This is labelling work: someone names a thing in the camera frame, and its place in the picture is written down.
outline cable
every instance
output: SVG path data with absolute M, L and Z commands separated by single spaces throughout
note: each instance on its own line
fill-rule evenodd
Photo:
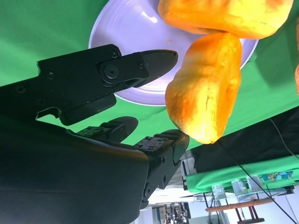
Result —
M 218 224 L 220 224 L 220 219 L 219 219 L 218 211 L 216 211 L 216 214 L 217 214 Z
M 295 155 L 295 154 L 288 148 L 288 146 L 286 146 L 285 141 L 284 141 L 284 139 L 282 138 L 282 135 L 281 135 L 279 129 L 277 128 L 277 126 L 275 125 L 275 123 L 273 122 L 273 120 L 272 120 L 271 118 L 269 118 L 269 120 L 272 122 L 272 124 L 274 125 L 274 127 L 275 127 L 276 130 L 278 131 L 278 134 L 279 134 L 279 136 L 280 136 L 280 138 L 281 138 L 281 140 L 282 140 L 282 143 L 284 144 L 285 148 L 286 148 L 286 149 L 287 149 L 293 156 L 295 156 L 297 159 L 299 159 L 299 157 L 296 156 L 296 155 Z
M 263 192 L 280 208 L 280 210 L 282 210 L 289 217 L 289 219 L 293 221 L 293 223 L 297 224 L 296 221 L 264 190 L 264 188 L 262 188 L 262 186 L 255 179 L 253 179 L 251 177 L 251 175 L 243 168 L 243 166 L 241 166 L 235 160 L 235 158 L 233 157 L 233 155 L 228 150 L 226 150 L 219 141 L 217 141 L 217 143 L 221 146 L 221 148 L 224 149 L 224 151 L 227 152 L 227 154 L 232 158 L 232 160 L 235 162 L 235 164 L 237 164 L 247 174 L 247 176 L 249 176 L 257 184 L 257 186 L 259 186 L 259 188 L 262 189 Z
M 211 208 L 212 205 L 213 205 L 213 201 L 214 201 L 214 199 L 215 199 L 215 196 L 214 196 L 214 194 L 213 194 L 213 196 L 212 196 L 212 200 L 211 200 L 210 208 Z M 213 223 L 212 223 L 212 217 L 211 217 L 211 215 L 212 215 L 212 213 L 209 212 L 209 224 L 213 224 Z

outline white wall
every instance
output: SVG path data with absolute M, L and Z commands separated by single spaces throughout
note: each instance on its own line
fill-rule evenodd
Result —
M 275 197 L 275 201 L 296 221 L 292 209 L 287 201 L 286 196 Z M 236 199 L 228 199 L 228 203 L 237 203 Z M 264 218 L 263 224 L 293 224 L 293 222 L 279 209 L 275 203 L 263 204 L 255 206 L 259 218 Z M 239 219 L 235 210 L 227 210 L 229 222 L 236 224 Z M 243 213 L 246 219 L 250 219 L 251 215 L 248 208 L 243 208 Z
M 295 220 L 299 221 L 299 186 L 295 188 L 295 194 L 287 196 L 277 196 L 275 201 Z M 237 203 L 235 198 L 229 198 L 228 203 Z M 221 204 L 226 204 L 225 200 L 221 200 Z M 191 218 L 207 216 L 205 211 L 205 202 L 189 203 Z M 259 217 L 264 218 L 263 224 L 293 224 L 293 222 L 279 209 L 275 203 L 255 206 Z M 230 224 L 237 224 L 239 221 L 235 210 L 226 210 Z M 246 219 L 249 219 L 250 212 L 248 208 L 243 209 Z

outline black cloth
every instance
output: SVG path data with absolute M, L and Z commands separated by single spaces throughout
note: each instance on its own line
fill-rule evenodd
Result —
M 299 154 L 299 107 L 271 118 L 288 148 Z M 222 148 L 228 150 L 239 164 L 254 163 L 291 155 L 273 125 L 266 119 L 220 138 L 214 144 L 192 149 L 197 173 L 235 166 Z

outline white plate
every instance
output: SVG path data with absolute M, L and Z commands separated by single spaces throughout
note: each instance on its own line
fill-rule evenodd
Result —
M 166 75 L 140 88 L 130 88 L 116 95 L 126 101 L 151 106 L 165 106 L 165 90 L 180 69 L 190 45 L 201 35 L 168 26 L 160 18 L 158 0 L 110 0 L 99 14 L 89 39 L 89 48 L 114 44 L 122 55 L 134 52 L 170 49 L 178 52 L 177 65 Z M 252 55 L 257 40 L 241 40 L 242 66 Z

